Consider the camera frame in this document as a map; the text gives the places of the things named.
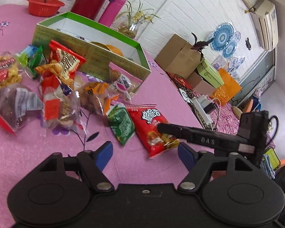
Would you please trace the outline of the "blue patterned wall plates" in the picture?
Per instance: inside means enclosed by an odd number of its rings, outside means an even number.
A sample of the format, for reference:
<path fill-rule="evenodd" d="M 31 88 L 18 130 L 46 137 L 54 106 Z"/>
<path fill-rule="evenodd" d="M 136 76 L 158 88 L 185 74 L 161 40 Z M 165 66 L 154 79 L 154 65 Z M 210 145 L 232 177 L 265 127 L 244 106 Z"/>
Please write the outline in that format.
<path fill-rule="evenodd" d="M 235 30 L 231 23 L 218 25 L 207 37 L 208 41 L 212 40 L 211 49 L 219 52 L 225 59 L 231 59 L 234 56 L 240 39 L 241 32 Z"/>

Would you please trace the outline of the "pink pastry pack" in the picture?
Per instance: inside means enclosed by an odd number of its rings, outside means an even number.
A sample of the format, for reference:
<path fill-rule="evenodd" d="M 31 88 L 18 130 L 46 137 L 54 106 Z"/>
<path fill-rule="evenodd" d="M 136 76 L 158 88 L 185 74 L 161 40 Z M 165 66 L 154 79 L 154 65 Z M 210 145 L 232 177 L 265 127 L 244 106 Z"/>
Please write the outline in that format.
<path fill-rule="evenodd" d="M 142 80 L 131 75 L 115 63 L 109 63 L 109 88 L 119 95 L 124 102 L 131 102 L 135 91 L 142 84 Z"/>

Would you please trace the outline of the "white air conditioner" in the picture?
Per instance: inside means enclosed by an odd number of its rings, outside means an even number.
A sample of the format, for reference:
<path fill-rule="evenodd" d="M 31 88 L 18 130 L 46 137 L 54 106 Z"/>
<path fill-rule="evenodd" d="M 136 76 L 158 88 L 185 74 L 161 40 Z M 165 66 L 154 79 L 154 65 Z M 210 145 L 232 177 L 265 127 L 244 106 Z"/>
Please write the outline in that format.
<path fill-rule="evenodd" d="M 257 2 L 245 13 L 251 14 L 255 25 L 260 47 L 267 51 L 273 51 L 279 41 L 278 20 L 276 6 L 269 0 L 257 0 Z"/>

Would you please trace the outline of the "red plastic basin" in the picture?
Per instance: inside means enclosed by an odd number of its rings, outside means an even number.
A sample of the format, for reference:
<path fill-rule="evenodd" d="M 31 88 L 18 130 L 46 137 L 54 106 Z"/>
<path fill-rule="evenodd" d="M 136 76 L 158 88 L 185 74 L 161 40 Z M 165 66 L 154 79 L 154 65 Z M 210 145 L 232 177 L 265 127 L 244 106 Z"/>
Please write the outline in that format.
<path fill-rule="evenodd" d="M 59 0 L 27 0 L 28 12 L 37 17 L 52 17 L 57 14 L 58 10 L 65 6 L 65 3 Z"/>

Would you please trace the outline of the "pink floral tablecloth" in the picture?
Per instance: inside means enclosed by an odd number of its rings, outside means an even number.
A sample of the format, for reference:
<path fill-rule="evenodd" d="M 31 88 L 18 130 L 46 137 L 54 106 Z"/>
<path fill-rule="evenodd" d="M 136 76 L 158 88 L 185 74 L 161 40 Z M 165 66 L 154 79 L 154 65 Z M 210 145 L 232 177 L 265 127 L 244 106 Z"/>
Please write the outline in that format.
<path fill-rule="evenodd" d="M 14 54 L 32 41 L 36 24 L 44 18 L 28 13 L 27 6 L 0 6 L 0 54 L 9 51 Z M 145 51 L 151 73 L 133 98 L 133 104 L 156 104 L 156 107 L 172 124 L 198 127 L 200 124 L 189 106 L 184 102 L 178 90 L 163 70 L 158 67 Z M 113 143 L 113 157 L 103 173 L 117 186 L 119 183 L 179 184 L 187 170 L 177 156 L 177 150 L 169 150 L 157 158 L 148 158 L 148 153 L 136 134 L 123 147 L 120 146 L 110 128 L 102 120 L 91 115 L 88 121 L 88 135 L 99 132 L 92 141 L 86 143 L 86 150 L 96 150 L 106 141 Z M 64 157 L 76 156 L 83 150 L 84 139 L 70 132 L 47 131 L 40 126 L 39 120 L 31 120 L 16 136 L 6 133 L 0 127 L 0 227 L 11 227 L 14 220 L 7 208 L 9 191 L 32 169 L 54 152 L 61 152 Z"/>

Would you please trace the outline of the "blue green snack pouch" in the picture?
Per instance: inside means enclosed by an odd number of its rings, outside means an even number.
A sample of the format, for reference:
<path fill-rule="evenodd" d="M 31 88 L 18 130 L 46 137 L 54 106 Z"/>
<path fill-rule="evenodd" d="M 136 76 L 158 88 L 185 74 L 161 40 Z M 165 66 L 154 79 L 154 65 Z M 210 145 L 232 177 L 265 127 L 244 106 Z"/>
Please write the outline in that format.
<path fill-rule="evenodd" d="M 38 47 L 33 45 L 28 45 L 25 49 L 17 52 L 15 54 L 15 59 L 22 65 L 27 66 L 29 60 L 37 52 Z"/>

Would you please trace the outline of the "orange gift bag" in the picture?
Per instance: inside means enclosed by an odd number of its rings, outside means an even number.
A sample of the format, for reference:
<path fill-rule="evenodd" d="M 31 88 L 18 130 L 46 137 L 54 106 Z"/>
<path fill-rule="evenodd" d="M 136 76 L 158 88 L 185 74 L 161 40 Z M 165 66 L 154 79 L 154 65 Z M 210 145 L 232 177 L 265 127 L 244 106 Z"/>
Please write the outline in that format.
<path fill-rule="evenodd" d="M 224 84 L 215 89 L 210 98 L 214 98 L 216 101 L 220 100 L 219 103 L 223 107 L 241 90 L 241 86 L 223 68 L 220 68 L 218 73 Z"/>

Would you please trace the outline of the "green lidded box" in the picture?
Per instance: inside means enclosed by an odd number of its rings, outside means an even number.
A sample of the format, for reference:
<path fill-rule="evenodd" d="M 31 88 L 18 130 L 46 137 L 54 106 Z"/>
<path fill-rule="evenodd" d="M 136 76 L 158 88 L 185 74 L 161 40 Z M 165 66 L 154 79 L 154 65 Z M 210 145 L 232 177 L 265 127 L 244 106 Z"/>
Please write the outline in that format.
<path fill-rule="evenodd" d="M 224 81 L 219 72 L 205 59 L 197 66 L 198 74 L 214 88 L 224 85 Z"/>

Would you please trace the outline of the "dark purple leafy plant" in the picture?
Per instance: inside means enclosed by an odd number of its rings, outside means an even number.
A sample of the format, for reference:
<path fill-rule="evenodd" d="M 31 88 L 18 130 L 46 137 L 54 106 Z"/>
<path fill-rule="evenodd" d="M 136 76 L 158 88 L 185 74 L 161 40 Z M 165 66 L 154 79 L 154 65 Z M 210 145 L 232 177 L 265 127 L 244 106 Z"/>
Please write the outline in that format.
<path fill-rule="evenodd" d="M 195 43 L 192 45 L 192 47 L 190 49 L 194 50 L 194 51 L 198 51 L 200 53 L 200 61 L 202 61 L 204 59 L 204 54 L 203 54 L 203 50 L 204 48 L 206 48 L 207 46 L 209 46 L 209 44 L 211 44 L 211 42 L 213 42 L 213 38 L 210 38 L 207 41 L 198 41 L 197 36 L 192 32 L 192 35 L 195 39 Z"/>

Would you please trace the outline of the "glass vase with plant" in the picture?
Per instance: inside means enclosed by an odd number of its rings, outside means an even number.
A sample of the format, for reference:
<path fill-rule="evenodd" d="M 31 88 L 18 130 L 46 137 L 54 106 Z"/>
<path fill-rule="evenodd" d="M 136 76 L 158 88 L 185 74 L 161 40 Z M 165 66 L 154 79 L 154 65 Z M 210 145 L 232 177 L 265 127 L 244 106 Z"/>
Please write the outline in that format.
<path fill-rule="evenodd" d="M 131 39 L 137 37 L 143 24 L 153 24 L 154 19 L 160 19 L 153 8 L 145 8 L 141 0 L 126 1 L 124 11 L 119 12 L 114 23 L 118 23 L 117 31 Z"/>

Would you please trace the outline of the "red nut snack bag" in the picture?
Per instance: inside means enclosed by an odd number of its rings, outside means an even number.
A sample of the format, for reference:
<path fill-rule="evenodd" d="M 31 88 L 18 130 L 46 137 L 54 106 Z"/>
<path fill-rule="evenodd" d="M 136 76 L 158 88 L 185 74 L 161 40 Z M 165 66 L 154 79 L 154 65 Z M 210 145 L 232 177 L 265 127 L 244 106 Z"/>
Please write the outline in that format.
<path fill-rule="evenodd" d="M 80 66 L 86 62 L 86 59 L 55 40 L 50 41 L 49 48 L 48 63 L 39 65 L 34 70 L 40 75 L 49 70 L 63 84 L 74 90 L 75 74 Z"/>

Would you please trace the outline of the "small brown cardboard box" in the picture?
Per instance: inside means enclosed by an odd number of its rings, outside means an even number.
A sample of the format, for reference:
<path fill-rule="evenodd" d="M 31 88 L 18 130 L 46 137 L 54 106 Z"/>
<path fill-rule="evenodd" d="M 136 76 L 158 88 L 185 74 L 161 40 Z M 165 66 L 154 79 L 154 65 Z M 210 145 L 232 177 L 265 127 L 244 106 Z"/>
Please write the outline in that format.
<path fill-rule="evenodd" d="M 192 86 L 192 88 L 201 95 L 211 95 L 215 88 L 196 72 L 192 72 L 186 81 Z"/>

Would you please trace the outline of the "green candy pouch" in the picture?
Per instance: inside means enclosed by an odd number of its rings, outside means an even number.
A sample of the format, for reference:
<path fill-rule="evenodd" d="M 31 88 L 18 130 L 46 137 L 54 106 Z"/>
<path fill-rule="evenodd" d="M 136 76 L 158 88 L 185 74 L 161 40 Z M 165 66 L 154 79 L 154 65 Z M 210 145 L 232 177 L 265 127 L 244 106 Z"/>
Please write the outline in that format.
<path fill-rule="evenodd" d="M 29 68 L 33 79 L 37 79 L 38 77 L 38 73 L 36 72 L 35 68 L 47 63 L 47 59 L 43 53 L 43 48 L 40 46 L 27 63 L 27 67 Z"/>

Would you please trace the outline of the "green pea snack bag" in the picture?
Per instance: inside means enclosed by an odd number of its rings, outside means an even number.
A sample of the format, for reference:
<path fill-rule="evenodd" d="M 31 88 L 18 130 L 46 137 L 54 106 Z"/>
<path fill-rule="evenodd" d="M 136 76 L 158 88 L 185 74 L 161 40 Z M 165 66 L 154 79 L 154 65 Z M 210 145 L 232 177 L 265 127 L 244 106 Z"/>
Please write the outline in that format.
<path fill-rule="evenodd" d="M 135 126 L 124 104 L 116 104 L 106 114 L 116 139 L 124 146 L 134 135 Z"/>

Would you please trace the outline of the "red chips bag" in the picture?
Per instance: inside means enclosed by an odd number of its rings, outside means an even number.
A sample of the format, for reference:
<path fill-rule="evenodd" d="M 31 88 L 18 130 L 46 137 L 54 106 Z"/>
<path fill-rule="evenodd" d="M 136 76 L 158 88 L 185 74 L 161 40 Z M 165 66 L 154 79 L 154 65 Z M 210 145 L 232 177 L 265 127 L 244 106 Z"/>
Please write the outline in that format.
<path fill-rule="evenodd" d="M 149 158 L 156 158 L 165 151 L 179 146 L 180 141 L 173 135 L 160 133 L 158 124 L 168 120 L 154 104 L 126 105 L 127 112 L 135 126 L 135 132 L 147 150 Z"/>

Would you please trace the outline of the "pink thermos bottle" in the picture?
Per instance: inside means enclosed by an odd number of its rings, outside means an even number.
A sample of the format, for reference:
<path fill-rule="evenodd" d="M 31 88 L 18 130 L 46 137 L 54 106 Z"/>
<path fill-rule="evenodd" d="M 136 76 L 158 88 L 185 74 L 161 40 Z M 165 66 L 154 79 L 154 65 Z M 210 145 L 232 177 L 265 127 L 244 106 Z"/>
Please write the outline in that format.
<path fill-rule="evenodd" d="M 111 27 L 126 1 L 127 0 L 109 0 L 109 4 L 102 13 L 98 22 L 106 27 Z"/>

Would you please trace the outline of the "red label pastry pack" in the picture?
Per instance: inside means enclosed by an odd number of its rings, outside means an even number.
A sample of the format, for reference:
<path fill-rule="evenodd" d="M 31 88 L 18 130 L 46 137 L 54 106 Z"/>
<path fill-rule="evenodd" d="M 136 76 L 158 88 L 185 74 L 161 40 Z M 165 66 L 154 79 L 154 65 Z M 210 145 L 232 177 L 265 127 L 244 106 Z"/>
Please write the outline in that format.
<path fill-rule="evenodd" d="M 53 130 L 61 128 L 77 134 L 87 134 L 81 116 L 79 92 L 62 83 L 52 72 L 40 77 L 39 90 L 43 101 L 41 125 Z"/>

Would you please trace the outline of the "green cardboard snack box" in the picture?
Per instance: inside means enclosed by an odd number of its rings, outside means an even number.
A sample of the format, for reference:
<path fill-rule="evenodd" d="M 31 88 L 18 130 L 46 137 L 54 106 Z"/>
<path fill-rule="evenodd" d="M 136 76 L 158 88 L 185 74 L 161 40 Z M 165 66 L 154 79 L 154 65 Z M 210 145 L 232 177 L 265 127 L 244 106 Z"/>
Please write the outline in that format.
<path fill-rule="evenodd" d="M 55 40 L 83 56 L 86 62 L 80 71 L 102 80 L 109 80 L 109 63 L 115 63 L 128 73 L 144 81 L 151 70 L 141 45 L 93 20 L 72 12 L 58 14 L 36 24 L 32 44 L 50 54 L 49 42 Z M 99 42 L 119 48 L 124 57 L 90 43 Z"/>

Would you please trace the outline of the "yellow cracker clear pack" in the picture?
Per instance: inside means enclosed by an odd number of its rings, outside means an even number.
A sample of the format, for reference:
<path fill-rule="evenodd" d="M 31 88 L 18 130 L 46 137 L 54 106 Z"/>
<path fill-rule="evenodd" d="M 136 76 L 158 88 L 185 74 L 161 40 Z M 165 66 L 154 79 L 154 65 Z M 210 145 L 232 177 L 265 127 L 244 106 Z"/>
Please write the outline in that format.
<path fill-rule="evenodd" d="M 21 82 L 23 71 L 21 64 L 10 52 L 0 54 L 0 89 Z"/>

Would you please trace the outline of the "white power strip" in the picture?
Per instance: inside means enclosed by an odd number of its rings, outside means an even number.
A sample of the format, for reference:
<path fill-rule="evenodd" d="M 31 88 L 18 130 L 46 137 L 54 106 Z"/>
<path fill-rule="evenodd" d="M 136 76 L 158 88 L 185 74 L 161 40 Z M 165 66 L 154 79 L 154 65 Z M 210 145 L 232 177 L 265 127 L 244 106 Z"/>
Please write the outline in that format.
<path fill-rule="evenodd" d="M 192 98 L 192 110 L 196 115 L 203 129 L 213 130 L 214 122 L 210 113 L 216 109 L 216 106 L 207 96 L 201 95 L 198 98 Z"/>

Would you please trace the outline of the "brown cake clear pack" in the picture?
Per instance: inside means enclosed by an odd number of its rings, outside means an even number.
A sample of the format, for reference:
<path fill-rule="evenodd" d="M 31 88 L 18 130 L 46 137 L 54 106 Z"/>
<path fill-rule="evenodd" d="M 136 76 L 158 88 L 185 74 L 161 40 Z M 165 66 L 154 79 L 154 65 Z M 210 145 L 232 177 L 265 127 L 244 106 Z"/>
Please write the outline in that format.
<path fill-rule="evenodd" d="M 0 127 L 15 134 L 41 116 L 43 102 L 30 88 L 15 83 L 0 89 Z"/>

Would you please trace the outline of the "orange label pastry pack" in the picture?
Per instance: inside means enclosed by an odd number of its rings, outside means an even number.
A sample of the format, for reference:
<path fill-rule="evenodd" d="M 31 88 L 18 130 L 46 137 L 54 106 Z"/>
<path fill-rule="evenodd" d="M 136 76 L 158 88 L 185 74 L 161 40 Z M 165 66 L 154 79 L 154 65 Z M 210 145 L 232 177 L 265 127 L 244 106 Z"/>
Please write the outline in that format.
<path fill-rule="evenodd" d="M 105 116 L 111 107 L 111 102 L 119 98 L 119 94 L 111 90 L 104 82 L 89 82 L 77 89 L 81 107 Z"/>

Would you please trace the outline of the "yellow snack bag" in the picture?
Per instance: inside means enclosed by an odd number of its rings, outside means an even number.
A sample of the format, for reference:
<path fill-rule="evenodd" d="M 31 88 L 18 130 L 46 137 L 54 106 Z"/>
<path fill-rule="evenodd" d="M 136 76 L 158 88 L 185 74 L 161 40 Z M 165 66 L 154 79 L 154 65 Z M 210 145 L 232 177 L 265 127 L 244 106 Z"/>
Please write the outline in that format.
<path fill-rule="evenodd" d="M 117 48 L 117 47 L 115 47 L 115 46 L 113 46 L 113 45 L 102 44 L 102 43 L 93 42 L 93 41 L 91 41 L 90 43 L 95 44 L 95 45 L 97 45 L 97 46 L 99 46 L 99 47 L 102 47 L 102 48 L 104 48 L 104 49 L 107 49 L 108 51 L 111 51 L 111 52 L 113 52 L 113 53 L 115 53 L 115 54 L 117 54 L 117 55 L 119 55 L 119 56 L 124 57 L 124 54 L 122 53 L 122 51 L 121 51 L 119 48 Z"/>

